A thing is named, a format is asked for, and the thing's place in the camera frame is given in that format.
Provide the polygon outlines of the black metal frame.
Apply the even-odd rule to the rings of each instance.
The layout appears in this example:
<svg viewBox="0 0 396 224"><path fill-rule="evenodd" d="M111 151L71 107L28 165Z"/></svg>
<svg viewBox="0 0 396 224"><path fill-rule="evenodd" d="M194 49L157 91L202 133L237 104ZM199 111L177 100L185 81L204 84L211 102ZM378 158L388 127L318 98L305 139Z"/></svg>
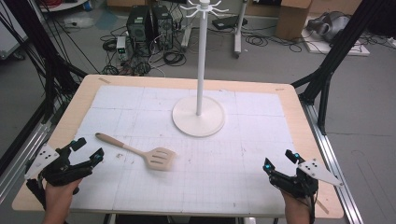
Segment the black metal frame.
<svg viewBox="0 0 396 224"><path fill-rule="evenodd" d="M44 60L46 79L44 120L48 120L54 112L55 98L73 95L77 91L79 84L72 74L85 77L87 73L61 57L28 0L4 0L4 2L27 34L40 58Z"/></svg>
<svg viewBox="0 0 396 224"><path fill-rule="evenodd" d="M295 89L307 85L299 94L301 102L313 105L320 95L318 126L322 133L326 133L325 122L330 92L331 80L334 72L347 56L349 48L359 40L363 31L372 22L376 15L392 0L362 0L354 14L351 16L346 28L335 40L336 47L346 46L346 49L333 49L327 54L321 65L310 75L303 77L291 84Z"/></svg>

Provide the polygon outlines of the person's left hand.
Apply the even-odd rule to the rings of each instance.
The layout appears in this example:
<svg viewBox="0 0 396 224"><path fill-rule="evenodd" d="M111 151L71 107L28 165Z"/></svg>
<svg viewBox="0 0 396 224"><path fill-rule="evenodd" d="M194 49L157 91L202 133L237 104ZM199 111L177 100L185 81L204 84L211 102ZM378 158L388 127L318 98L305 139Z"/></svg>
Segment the person's left hand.
<svg viewBox="0 0 396 224"><path fill-rule="evenodd" d="M73 199L73 192L80 184L81 179L64 186L55 187L46 185L46 214L67 217Z"/></svg>

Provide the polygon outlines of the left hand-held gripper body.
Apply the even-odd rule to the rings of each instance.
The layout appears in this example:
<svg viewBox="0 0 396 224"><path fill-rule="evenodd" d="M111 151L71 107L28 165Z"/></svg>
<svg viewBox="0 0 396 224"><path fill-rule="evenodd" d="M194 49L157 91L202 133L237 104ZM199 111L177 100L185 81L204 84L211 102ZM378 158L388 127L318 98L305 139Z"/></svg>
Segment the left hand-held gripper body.
<svg viewBox="0 0 396 224"><path fill-rule="evenodd" d="M92 174L89 166L90 157L81 163L72 164L69 156L63 154L63 148L53 149L44 145L36 157L27 165L24 174L26 180L43 177L52 186L59 187Z"/></svg>

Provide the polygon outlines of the black flat device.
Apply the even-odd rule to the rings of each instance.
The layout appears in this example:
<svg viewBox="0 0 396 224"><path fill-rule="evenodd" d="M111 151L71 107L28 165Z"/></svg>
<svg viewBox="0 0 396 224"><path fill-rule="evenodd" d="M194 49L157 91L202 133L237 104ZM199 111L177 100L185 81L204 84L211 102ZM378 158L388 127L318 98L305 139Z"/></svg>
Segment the black flat device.
<svg viewBox="0 0 396 224"><path fill-rule="evenodd" d="M239 26L239 17L238 16L231 16L231 17L216 19L216 20L212 21L212 24L218 30L238 28L238 26Z"/></svg>

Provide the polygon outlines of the person's right hand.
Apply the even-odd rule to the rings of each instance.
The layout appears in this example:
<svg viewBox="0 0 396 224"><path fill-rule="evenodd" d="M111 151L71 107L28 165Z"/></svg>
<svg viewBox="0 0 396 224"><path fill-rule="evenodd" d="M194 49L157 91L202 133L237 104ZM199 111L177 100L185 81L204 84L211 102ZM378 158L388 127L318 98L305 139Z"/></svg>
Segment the person's right hand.
<svg viewBox="0 0 396 224"><path fill-rule="evenodd" d="M281 192L285 202L285 213L289 217L308 217L309 208L303 202L292 197L285 191Z"/></svg>

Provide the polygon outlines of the white stand leg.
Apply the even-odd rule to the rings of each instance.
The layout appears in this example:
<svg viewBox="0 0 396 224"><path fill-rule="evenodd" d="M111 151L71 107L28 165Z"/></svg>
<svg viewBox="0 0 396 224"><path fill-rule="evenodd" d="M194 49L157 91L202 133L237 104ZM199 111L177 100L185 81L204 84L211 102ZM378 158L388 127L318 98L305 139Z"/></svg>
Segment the white stand leg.
<svg viewBox="0 0 396 224"><path fill-rule="evenodd" d="M190 37L192 29L192 19L186 19L186 25L184 26L183 37L181 40L181 49L186 52L189 47Z"/></svg>
<svg viewBox="0 0 396 224"><path fill-rule="evenodd" d="M234 45L233 45L233 56L238 59L242 52L242 26L244 21L244 16L248 6L248 0L242 0L242 6L240 13L238 15L238 21L236 28L234 30Z"/></svg>

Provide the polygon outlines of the aluminium rail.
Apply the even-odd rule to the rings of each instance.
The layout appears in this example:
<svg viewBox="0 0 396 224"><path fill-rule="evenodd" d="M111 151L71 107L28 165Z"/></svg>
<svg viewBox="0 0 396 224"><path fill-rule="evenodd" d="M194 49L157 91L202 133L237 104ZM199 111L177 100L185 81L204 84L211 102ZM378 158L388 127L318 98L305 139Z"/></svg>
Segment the aluminium rail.
<svg viewBox="0 0 396 224"><path fill-rule="evenodd" d="M23 180L26 162L32 159L44 145L50 131L50 123L39 122L31 131L17 138L14 147L15 155L9 163L6 163L6 169L0 172L0 204L7 199L14 186Z"/></svg>
<svg viewBox="0 0 396 224"><path fill-rule="evenodd" d="M322 159L324 160L326 167L343 184L342 187L336 187L335 191L344 210L344 215L346 216L347 223L364 224L361 213L347 184L347 180L344 177L344 172L342 171L341 166L332 149L330 139L326 133L321 132L318 126L318 111L313 105L307 105L306 103L302 103L302 108L310 124L313 135L317 141L319 152Z"/></svg>

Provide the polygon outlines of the cardboard box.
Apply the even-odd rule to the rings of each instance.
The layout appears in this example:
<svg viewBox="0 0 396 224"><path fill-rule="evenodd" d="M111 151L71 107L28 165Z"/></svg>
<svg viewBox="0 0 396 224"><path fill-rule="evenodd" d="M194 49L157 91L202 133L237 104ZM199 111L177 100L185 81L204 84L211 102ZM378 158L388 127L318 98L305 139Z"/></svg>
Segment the cardboard box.
<svg viewBox="0 0 396 224"><path fill-rule="evenodd" d="M281 0L276 37L292 41L301 35L312 0Z"/></svg>

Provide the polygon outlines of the white flat board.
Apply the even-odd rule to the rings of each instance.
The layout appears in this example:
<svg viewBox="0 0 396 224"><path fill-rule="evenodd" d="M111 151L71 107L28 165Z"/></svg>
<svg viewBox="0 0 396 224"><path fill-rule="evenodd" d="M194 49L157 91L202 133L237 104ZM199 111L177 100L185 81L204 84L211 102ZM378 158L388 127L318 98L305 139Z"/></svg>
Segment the white flat board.
<svg viewBox="0 0 396 224"><path fill-rule="evenodd" d="M326 42L322 36L318 35L315 32L307 31L305 29L303 29L301 32L301 38L303 39L303 43L306 49L310 53L327 55L333 49L347 48L347 46L344 45L342 45L341 47L336 47L335 45L331 46L330 43ZM370 55L370 51L366 47L364 47L360 41L356 41L353 45L350 46L347 55L368 57Z"/></svg>

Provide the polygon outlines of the small grey power supply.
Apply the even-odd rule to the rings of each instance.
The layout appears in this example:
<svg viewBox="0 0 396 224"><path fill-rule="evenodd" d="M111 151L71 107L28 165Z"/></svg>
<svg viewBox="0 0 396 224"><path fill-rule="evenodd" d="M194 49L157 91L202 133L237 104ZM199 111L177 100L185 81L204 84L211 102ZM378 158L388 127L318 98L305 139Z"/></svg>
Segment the small grey power supply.
<svg viewBox="0 0 396 224"><path fill-rule="evenodd" d="M119 59L122 62L125 62L128 58L127 50L126 50L126 37L125 36L118 36L117 37L117 45L116 50L119 56Z"/></svg>

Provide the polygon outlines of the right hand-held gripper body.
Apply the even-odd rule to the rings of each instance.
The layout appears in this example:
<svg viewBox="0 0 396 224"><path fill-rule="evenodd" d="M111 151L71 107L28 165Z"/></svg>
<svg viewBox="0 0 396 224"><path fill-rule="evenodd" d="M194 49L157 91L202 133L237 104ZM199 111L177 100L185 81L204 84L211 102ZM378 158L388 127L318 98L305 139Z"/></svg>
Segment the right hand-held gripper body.
<svg viewBox="0 0 396 224"><path fill-rule="evenodd" d="M319 181L336 187L343 186L341 181L316 159L297 164L296 174L293 176L282 174L275 168L273 176L269 177L269 182L274 187L286 191L295 198L315 195Z"/></svg>

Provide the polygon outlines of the white gridded mat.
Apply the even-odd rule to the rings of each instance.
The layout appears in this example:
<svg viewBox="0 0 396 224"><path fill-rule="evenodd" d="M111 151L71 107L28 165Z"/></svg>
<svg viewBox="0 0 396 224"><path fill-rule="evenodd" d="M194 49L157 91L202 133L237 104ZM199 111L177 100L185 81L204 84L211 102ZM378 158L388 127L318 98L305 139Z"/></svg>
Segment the white gridded mat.
<svg viewBox="0 0 396 224"><path fill-rule="evenodd" d="M94 96L77 135L87 141L71 156L86 160L98 148L103 161L86 177L72 206L76 210L124 213L271 216L283 200L262 166L268 158L293 175L285 152L293 147L280 99L273 93L208 91L225 110L225 124L208 137L192 137L172 121L178 100L193 90L103 86ZM104 133L150 151L176 153L168 171L147 167L133 152L95 137Z"/></svg>

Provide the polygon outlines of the white hook stand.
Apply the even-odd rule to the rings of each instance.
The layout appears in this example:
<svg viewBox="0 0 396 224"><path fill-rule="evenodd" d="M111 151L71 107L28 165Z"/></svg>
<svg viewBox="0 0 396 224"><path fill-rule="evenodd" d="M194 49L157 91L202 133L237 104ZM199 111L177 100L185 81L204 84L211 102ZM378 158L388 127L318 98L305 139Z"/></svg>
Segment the white hook stand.
<svg viewBox="0 0 396 224"><path fill-rule="evenodd" d="M172 118L174 124L183 133L194 137L207 137L220 131L225 123L223 106L215 99L204 96L208 14L216 15L217 11L226 12L226 9L217 8L221 1L216 4L211 4L210 0L199 0L198 4L191 1L188 3L191 7L183 7L183 9L194 12L187 15L187 18L200 15L197 90L195 96L180 99L175 104Z"/></svg>

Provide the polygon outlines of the black computer tower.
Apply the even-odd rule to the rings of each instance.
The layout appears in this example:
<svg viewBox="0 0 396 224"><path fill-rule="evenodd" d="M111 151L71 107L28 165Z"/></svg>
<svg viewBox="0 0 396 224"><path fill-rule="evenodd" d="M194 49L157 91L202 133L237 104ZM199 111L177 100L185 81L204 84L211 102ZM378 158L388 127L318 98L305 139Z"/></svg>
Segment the black computer tower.
<svg viewBox="0 0 396 224"><path fill-rule="evenodd" d="M173 18L166 6L152 7L153 29L160 49L173 47Z"/></svg>
<svg viewBox="0 0 396 224"><path fill-rule="evenodd" d="M134 48L150 54L149 43L153 40L153 31L149 6L132 6L126 27Z"/></svg>

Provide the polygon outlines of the beige slotted spatula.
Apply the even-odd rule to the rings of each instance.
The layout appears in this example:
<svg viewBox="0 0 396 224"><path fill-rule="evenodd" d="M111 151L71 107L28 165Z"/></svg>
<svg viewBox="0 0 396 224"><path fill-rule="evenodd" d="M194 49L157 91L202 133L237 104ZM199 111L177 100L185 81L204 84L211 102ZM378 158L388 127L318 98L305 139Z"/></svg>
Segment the beige slotted spatula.
<svg viewBox="0 0 396 224"><path fill-rule="evenodd" d="M176 153L174 151L164 147L155 147L150 151L141 151L134 147L130 147L117 140L116 138L113 138L104 133L96 133L95 137L110 145L129 150L134 154L140 156L145 161L147 167L152 170L168 171L171 168L173 160L176 156Z"/></svg>

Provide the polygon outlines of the grey bag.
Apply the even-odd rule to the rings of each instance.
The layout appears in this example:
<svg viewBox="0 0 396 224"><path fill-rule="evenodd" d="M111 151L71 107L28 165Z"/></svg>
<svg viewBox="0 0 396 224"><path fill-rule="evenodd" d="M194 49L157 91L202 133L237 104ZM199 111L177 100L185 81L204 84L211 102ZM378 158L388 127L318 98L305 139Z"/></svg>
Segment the grey bag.
<svg viewBox="0 0 396 224"><path fill-rule="evenodd" d="M339 11L324 12L318 18L309 20L307 31L313 31L326 42L332 43L350 21L350 17Z"/></svg>

